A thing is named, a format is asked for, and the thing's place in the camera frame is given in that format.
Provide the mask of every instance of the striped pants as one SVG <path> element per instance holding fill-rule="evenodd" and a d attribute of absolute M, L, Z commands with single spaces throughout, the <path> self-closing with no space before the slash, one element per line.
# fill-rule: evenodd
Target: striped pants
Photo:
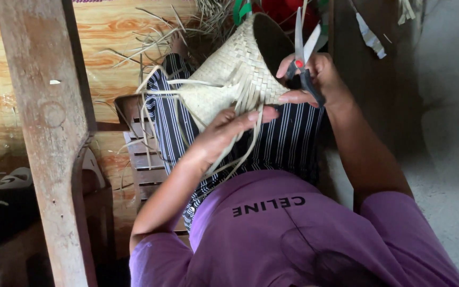
<path fill-rule="evenodd" d="M 175 79 L 187 79 L 194 72 L 194 68 L 179 54 L 167 55 L 162 66 L 169 75 L 182 69 L 174 76 Z M 147 88 L 149 90 L 169 90 L 170 87 L 166 80 L 166 76 L 158 70 L 150 78 Z M 147 100 L 146 106 L 152 120 L 156 122 L 158 143 L 165 160 L 166 172 L 169 174 L 188 148 L 176 124 L 175 101 L 155 98 L 154 95 L 147 95 Z M 181 129 L 188 143 L 192 144 L 199 130 L 187 109 L 182 104 L 178 106 Z M 285 104 L 279 106 L 277 110 L 280 114 L 279 118 L 262 124 L 254 149 L 246 162 L 233 174 L 233 177 L 248 171 L 284 170 L 315 184 L 318 180 L 315 141 L 324 109 L 317 109 L 309 104 Z M 242 138 L 235 143 L 232 151 L 222 160 L 220 166 L 243 156 L 251 141 L 252 132 L 244 133 Z M 197 208 L 209 196 L 209 194 L 203 194 L 225 179 L 230 171 L 231 168 L 227 168 L 201 181 L 194 190 L 192 199 L 183 213 L 185 226 L 189 232 Z"/>

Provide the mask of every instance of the purple t-shirt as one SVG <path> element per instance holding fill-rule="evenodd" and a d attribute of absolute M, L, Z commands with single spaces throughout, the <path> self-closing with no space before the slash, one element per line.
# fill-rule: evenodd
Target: purple t-shirt
<path fill-rule="evenodd" d="M 391 286 L 459 286 L 412 198 L 376 193 L 358 215 L 284 171 L 248 172 L 221 184 L 196 212 L 190 242 L 193 251 L 174 233 L 144 238 L 131 255 L 131 285 L 306 286 L 313 284 L 306 277 L 313 250 L 331 250 Z"/>

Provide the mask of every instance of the green ribbon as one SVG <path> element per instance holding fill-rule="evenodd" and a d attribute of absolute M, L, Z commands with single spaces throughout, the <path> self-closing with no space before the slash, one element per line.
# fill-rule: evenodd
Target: green ribbon
<path fill-rule="evenodd" d="M 244 6 L 242 6 L 242 8 L 240 8 L 242 1 L 243 0 L 236 0 L 235 5 L 233 6 L 233 22 L 235 22 L 236 26 L 240 25 L 240 22 L 242 22 L 242 17 L 244 17 L 246 13 L 252 11 L 252 6 L 250 3 L 246 3 Z"/>

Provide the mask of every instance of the wood grain wall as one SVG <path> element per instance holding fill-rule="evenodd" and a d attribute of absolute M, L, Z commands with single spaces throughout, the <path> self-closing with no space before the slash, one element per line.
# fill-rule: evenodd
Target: wood grain wall
<path fill-rule="evenodd" d="M 135 8 L 144 8 L 175 23 L 171 4 L 182 20 L 186 21 L 190 14 L 197 13 L 194 1 L 185 0 L 74 3 L 91 96 L 96 101 L 93 105 L 97 121 L 118 122 L 112 109 L 98 102 L 112 106 L 118 96 L 132 94 L 136 90 L 139 73 L 139 65 L 131 61 L 112 68 L 121 58 L 100 52 L 104 49 L 124 52 L 139 47 L 140 43 L 135 39 L 138 35 L 134 32 L 146 34 L 151 32 L 150 27 L 167 30 L 159 20 Z M 160 55 L 158 50 L 150 50 L 147 54 L 151 58 Z M 17 167 L 29 166 L 18 113 L 0 34 L 0 178 Z M 117 154 L 124 144 L 121 132 L 99 132 L 91 145 L 103 173 L 113 187 L 118 257 L 128 255 L 128 238 L 136 216 L 129 156 L 126 149 Z"/>

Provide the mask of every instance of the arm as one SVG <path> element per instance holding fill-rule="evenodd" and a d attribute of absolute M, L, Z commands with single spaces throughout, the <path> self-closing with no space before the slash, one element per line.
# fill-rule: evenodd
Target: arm
<path fill-rule="evenodd" d="M 278 78 L 286 73 L 292 59 L 289 56 L 283 60 L 277 72 Z M 413 197 L 396 159 L 364 119 L 330 56 L 313 54 L 306 67 L 327 99 L 325 107 L 341 162 L 354 187 L 354 209 L 358 211 L 364 199 L 377 192 L 396 191 Z M 288 92 L 279 100 L 289 103 L 309 102 L 317 106 L 310 94 L 299 90 Z"/>
<path fill-rule="evenodd" d="M 274 108 L 263 109 L 264 123 L 277 117 L 278 113 Z M 233 137 L 252 128 L 257 120 L 257 111 L 235 117 L 233 109 L 223 110 L 215 117 L 176 164 L 166 181 L 139 211 L 131 232 L 131 254 L 146 236 L 173 231 L 205 171 L 217 160 Z"/>

